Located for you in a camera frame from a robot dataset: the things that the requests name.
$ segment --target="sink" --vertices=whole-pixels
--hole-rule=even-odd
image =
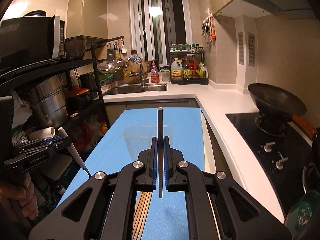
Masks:
[[[167,91],[167,84],[159,85],[145,85],[142,87],[140,85],[127,86],[127,87],[115,87],[111,88],[109,91],[105,92],[103,95],[120,95],[120,94],[131,94],[131,93],[143,93],[145,91]]]

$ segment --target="human hand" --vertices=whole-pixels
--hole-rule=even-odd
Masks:
[[[10,199],[18,200],[21,206],[21,212],[24,217],[35,219],[38,214],[37,197],[34,195],[35,186],[31,182],[29,173],[25,174],[23,188],[0,181],[0,203],[8,214],[10,220],[14,223],[19,221],[19,217],[11,205]]]

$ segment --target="stove knob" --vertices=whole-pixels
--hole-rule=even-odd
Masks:
[[[266,143],[266,145],[263,148],[267,153],[270,153],[272,151],[271,147],[275,144],[276,142]]]
[[[283,163],[286,162],[287,160],[288,160],[288,157],[276,161],[276,167],[277,167],[277,169],[278,169],[278,170],[282,170],[282,169],[283,169]]]

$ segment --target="microwave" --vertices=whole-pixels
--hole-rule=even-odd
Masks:
[[[19,17],[0,24],[0,77],[66,57],[60,16]]]

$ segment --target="faucet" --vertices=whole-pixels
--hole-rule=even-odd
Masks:
[[[139,76],[140,76],[141,86],[144,87],[145,83],[149,83],[149,80],[143,77],[145,72],[143,71],[142,59],[136,54],[128,57],[127,63],[125,64],[125,68],[124,68],[125,71],[129,70],[129,60],[131,60],[131,62],[134,62],[136,64],[140,64],[140,75]]]

